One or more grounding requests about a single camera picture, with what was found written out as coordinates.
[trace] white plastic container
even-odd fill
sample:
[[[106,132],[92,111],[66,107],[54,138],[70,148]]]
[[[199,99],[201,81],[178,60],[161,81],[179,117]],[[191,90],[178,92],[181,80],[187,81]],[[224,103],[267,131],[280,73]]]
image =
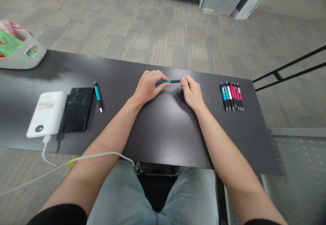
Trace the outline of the white plastic container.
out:
[[[29,32],[23,30],[14,30],[14,32],[16,38],[24,43],[11,56],[0,58],[0,68],[31,69],[36,67],[47,53],[47,49]],[[33,57],[27,55],[29,50],[34,50]]]

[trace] yellow object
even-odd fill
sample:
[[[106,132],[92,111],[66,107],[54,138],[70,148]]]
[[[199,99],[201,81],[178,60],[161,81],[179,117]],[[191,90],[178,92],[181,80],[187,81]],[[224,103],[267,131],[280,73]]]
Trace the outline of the yellow object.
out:
[[[75,162],[72,162],[72,163],[70,163],[70,164],[68,164],[66,167],[71,167],[71,166],[73,166],[75,163],[76,163],[76,161],[75,161]]]

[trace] white cable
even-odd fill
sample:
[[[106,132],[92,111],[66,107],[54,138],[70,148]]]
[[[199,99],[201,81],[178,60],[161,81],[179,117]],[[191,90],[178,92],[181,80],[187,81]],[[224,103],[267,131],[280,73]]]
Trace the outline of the white cable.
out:
[[[38,181],[38,180],[41,180],[42,178],[44,178],[44,177],[46,177],[46,176],[48,176],[48,175],[50,175],[50,174],[56,172],[57,170],[59,170],[59,169],[65,167],[65,166],[67,166],[67,165],[69,165],[70,163],[73,163],[73,162],[75,162],[75,161],[79,161],[79,160],[83,160],[83,159],[88,159],[88,158],[93,158],[93,157],[104,156],[104,155],[110,155],[110,154],[116,154],[116,155],[118,155],[118,156],[120,156],[120,157],[126,159],[127,161],[130,161],[130,162],[131,162],[131,166],[134,165],[132,159],[129,159],[129,158],[125,157],[124,155],[118,153],[118,152],[107,152],[107,153],[102,153],[102,154],[95,154],[95,155],[82,156],[82,157],[78,157],[78,158],[76,158],[76,159],[72,159],[71,161],[68,161],[68,162],[62,164],[61,166],[59,166],[59,167],[53,169],[52,171],[49,171],[48,173],[43,174],[43,175],[41,175],[41,176],[39,176],[39,177],[37,177],[37,178],[35,178],[35,179],[33,179],[33,180],[30,180],[30,181],[28,181],[28,182],[26,182],[26,183],[24,183],[24,184],[21,184],[21,185],[19,185],[19,186],[17,186],[17,187],[14,187],[14,188],[8,189],[7,191],[1,192],[1,193],[0,193],[0,197],[5,196],[5,195],[7,195],[7,194],[9,194],[9,193],[11,193],[11,192],[17,191],[17,190],[19,190],[19,189],[21,189],[21,188],[23,188],[23,187],[26,187],[26,186],[28,186],[28,185],[30,185],[30,184],[32,184],[32,183]]]
[[[47,142],[44,142],[44,147],[43,147],[43,151],[42,151],[42,158],[45,162],[51,164],[52,166],[55,166],[55,167],[58,167],[56,164],[52,163],[51,161],[48,161],[46,158],[45,158],[45,149],[47,148],[47,145],[48,143]]]

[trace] white pen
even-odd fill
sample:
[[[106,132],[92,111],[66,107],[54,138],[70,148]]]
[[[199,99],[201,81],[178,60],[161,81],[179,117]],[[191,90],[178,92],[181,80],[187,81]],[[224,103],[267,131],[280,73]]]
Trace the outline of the white pen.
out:
[[[229,95],[229,99],[230,99],[230,104],[232,106],[232,110],[234,110],[233,99],[232,99],[231,90],[230,90],[230,87],[228,85],[228,82],[226,82],[226,86],[227,86],[227,89],[228,89],[228,95]]]

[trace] black shirt sleeve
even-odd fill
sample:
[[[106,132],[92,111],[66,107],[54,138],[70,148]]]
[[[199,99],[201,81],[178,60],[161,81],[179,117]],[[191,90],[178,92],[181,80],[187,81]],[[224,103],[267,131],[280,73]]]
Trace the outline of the black shirt sleeve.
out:
[[[34,216],[27,225],[86,225],[87,215],[83,208],[75,204],[49,207]]]
[[[266,219],[253,219],[247,221],[244,225],[280,225],[280,224]]]

